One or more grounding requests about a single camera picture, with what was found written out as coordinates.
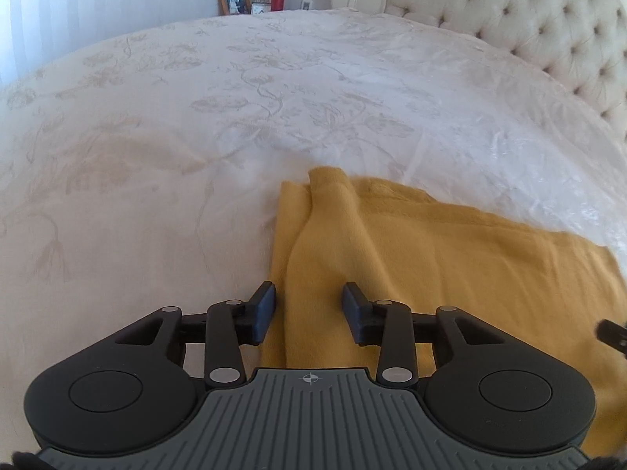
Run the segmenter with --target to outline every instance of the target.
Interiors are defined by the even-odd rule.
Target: upholstered headboard
[[[627,0],[332,0],[470,34],[537,65],[627,134]]]

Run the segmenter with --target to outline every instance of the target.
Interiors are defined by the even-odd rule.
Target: white bedspread
[[[21,400],[44,368],[158,307],[250,295],[281,180],[316,165],[580,233],[627,271],[627,163],[606,123],[520,59],[402,18],[108,40],[1,91],[0,127],[0,460],[36,449]]]

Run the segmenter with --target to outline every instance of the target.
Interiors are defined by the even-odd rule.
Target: gray gripper base
[[[239,389],[216,390],[193,420],[156,447],[111,458],[46,449],[58,470],[574,470],[574,447],[501,457],[466,447],[425,415],[415,396],[362,369],[258,370]]]

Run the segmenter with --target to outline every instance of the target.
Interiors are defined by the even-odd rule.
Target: picture frame
[[[270,12],[272,4],[264,2],[253,2],[250,7],[250,13],[253,15],[265,14]]]
[[[250,14],[250,0],[218,0],[222,15]]]

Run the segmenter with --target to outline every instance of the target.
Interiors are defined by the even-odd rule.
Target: yellow cloth
[[[606,248],[510,222],[379,179],[334,168],[281,187],[270,280],[278,307],[262,346],[266,367],[369,367],[378,347],[352,341],[340,306],[355,281],[370,300],[433,313],[454,304],[582,372],[597,414],[583,449],[627,441],[627,362],[594,337],[602,318],[627,320],[625,282]],[[422,376],[434,370],[417,345]]]

